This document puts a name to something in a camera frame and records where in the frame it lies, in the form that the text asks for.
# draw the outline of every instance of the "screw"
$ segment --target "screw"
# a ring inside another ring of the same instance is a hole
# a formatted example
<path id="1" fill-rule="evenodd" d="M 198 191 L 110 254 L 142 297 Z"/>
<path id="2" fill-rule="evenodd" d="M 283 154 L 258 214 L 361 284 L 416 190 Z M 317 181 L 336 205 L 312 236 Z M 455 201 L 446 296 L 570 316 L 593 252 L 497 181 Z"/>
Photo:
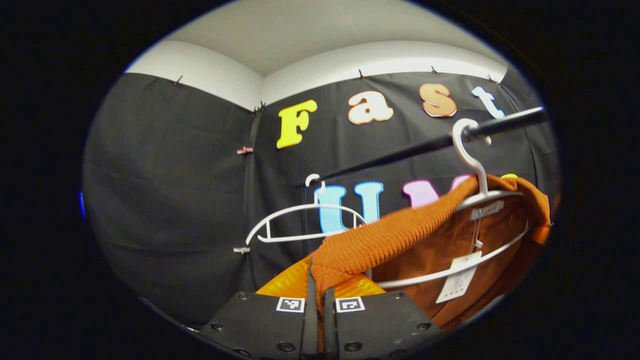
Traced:
<path id="1" fill-rule="evenodd" d="M 358 351 L 361 348 L 362 348 L 362 344 L 358 342 L 346 343 L 344 345 L 344 350 L 347 350 L 348 352 Z"/>
<path id="2" fill-rule="evenodd" d="M 284 352 L 292 352 L 293 350 L 296 350 L 296 347 L 293 346 L 293 344 L 285 343 L 285 342 L 279 343 L 277 347 L 280 351 L 284 351 Z"/>
<path id="3" fill-rule="evenodd" d="M 399 349 L 397 349 L 395 351 L 392 351 L 391 354 L 389 354 L 389 357 L 395 357 L 395 356 L 403 354 L 404 352 L 406 352 L 405 349 L 399 348 Z"/>
<path id="4" fill-rule="evenodd" d="M 215 331 L 222 331 L 225 329 L 224 326 L 222 326 L 221 323 L 212 323 L 209 325 L 212 329 L 214 329 Z"/>
<path id="5" fill-rule="evenodd" d="M 241 349 L 241 348 L 237 348 L 235 351 L 236 351 L 238 354 L 241 354 L 241 355 L 244 355 L 244 356 L 251 357 L 251 354 L 249 354 L 248 352 L 244 351 L 244 350 L 243 350 L 243 349 Z"/>

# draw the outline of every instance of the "black metal rod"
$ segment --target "black metal rod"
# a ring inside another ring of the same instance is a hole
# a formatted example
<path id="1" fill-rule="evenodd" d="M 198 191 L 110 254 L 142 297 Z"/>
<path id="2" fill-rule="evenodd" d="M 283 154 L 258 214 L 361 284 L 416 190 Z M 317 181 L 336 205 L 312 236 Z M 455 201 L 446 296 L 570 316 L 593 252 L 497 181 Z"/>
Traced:
<path id="1" fill-rule="evenodd" d="M 505 131 L 539 124 L 546 120 L 547 120 L 547 117 L 545 116 L 545 111 L 543 107 L 533 108 L 533 109 L 521 111 L 519 113 L 508 115 L 506 117 L 503 117 L 502 119 L 494 119 L 494 120 L 483 122 L 482 124 L 478 124 L 478 127 L 475 129 L 467 128 L 464 131 L 463 137 L 465 138 L 464 140 L 471 140 L 472 138 L 475 138 L 477 136 L 489 136 L 489 135 L 499 134 Z M 336 170 L 334 172 L 330 172 L 329 174 L 325 174 L 321 176 L 316 181 L 327 180 L 329 178 L 344 176 L 344 175 L 352 174 L 353 172 L 358 172 L 361 170 L 367 170 L 367 169 L 380 167 L 383 165 L 388 165 L 391 163 L 395 163 L 397 161 L 404 160 L 406 158 L 410 158 L 412 156 L 443 149 L 449 146 L 453 146 L 453 139 L 451 138 L 451 133 L 447 135 L 443 135 L 439 138 L 428 140 L 423 143 L 411 145 L 408 147 L 403 147 L 401 149 L 391 152 L 390 154 L 381 156 L 377 159 L 367 161 L 365 163 L 353 165 L 350 167 L 342 168 L 340 170 Z"/>

